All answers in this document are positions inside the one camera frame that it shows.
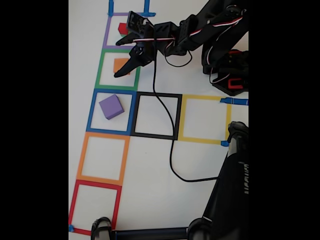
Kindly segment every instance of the orange cube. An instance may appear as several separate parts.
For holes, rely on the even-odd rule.
[[[114,65],[113,65],[113,72],[116,73],[118,72],[119,69],[121,69],[126,62],[128,62],[129,58],[115,58],[114,59]]]

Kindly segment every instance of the purple cube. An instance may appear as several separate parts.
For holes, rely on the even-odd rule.
[[[99,104],[104,116],[108,120],[124,112],[124,109],[121,106],[119,98],[115,94],[106,98],[105,100],[102,100],[101,102],[99,102]]]

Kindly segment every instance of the red square outline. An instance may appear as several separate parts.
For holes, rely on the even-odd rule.
[[[120,203],[120,196],[121,196],[122,187],[117,186],[117,185],[108,184],[108,183],[76,180],[75,186],[74,186],[74,191],[73,191],[73,196],[72,196],[72,201],[71,201],[68,224],[72,224],[72,218],[74,216],[74,210],[75,210],[75,206],[76,206],[79,185],[87,185],[87,186],[92,186],[92,187],[116,190],[116,198],[115,198],[115,204],[114,204],[114,210],[113,210],[113,216],[112,216],[112,222],[111,222],[111,228],[112,228],[112,230],[114,230],[116,228],[116,224],[117,224],[117,217],[118,217],[118,210],[119,210],[119,203]],[[88,235],[88,236],[91,235],[91,231],[79,229],[79,228],[74,228],[74,233],[84,234],[84,235]]]

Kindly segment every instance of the yellow tape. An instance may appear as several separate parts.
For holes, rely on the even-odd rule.
[[[184,136],[184,129],[185,129],[185,118],[186,118],[186,108],[187,108],[187,100],[188,99],[220,101],[222,98],[223,97],[221,97],[221,96],[204,96],[204,95],[183,94],[182,95],[182,102],[181,102],[178,141],[220,145],[222,140],[205,139],[205,138],[197,138],[197,137],[186,137],[186,136]],[[226,104],[225,140],[227,140],[227,138],[229,136],[228,125],[231,122],[231,114],[232,114],[232,105]]]

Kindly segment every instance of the green square outline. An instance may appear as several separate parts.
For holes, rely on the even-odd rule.
[[[102,66],[104,64],[105,54],[106,53],[129,53],[129,52],[130,52],[129,49],[108,49],[108,48],[102,49],[101,56],[100,56],[100,62],[99,62],[99,68],[98,68],[98,74],[96,76],[94,88],[96,88],[96,89],[131,90],[131,91],[138,90],[138,82],[139,82],[139,77],[140,77],[140,66],[136,68],[133,86],[115,86],[115,85],[101,85],[100,84],[101,71],[102,71]]]

